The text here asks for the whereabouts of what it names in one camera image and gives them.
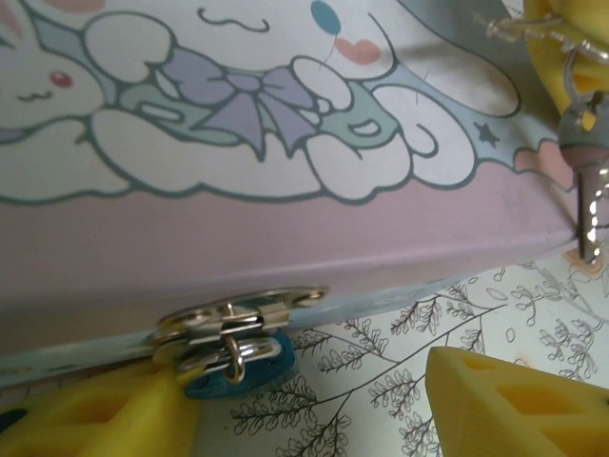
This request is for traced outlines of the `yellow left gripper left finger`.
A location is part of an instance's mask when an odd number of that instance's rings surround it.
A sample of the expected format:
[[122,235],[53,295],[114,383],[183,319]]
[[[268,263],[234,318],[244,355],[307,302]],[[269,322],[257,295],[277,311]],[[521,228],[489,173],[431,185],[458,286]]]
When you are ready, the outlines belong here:
[[173,372],[130,365],[1,410],[4,456],[188,456],[200,402]]

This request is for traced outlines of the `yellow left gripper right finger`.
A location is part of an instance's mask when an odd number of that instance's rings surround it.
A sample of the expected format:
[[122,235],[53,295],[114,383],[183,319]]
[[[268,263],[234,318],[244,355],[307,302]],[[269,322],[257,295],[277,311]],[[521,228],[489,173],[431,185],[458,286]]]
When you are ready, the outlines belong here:
[[605,456],[608,391],[458,348],[431,348],[425,388],[445,456]]

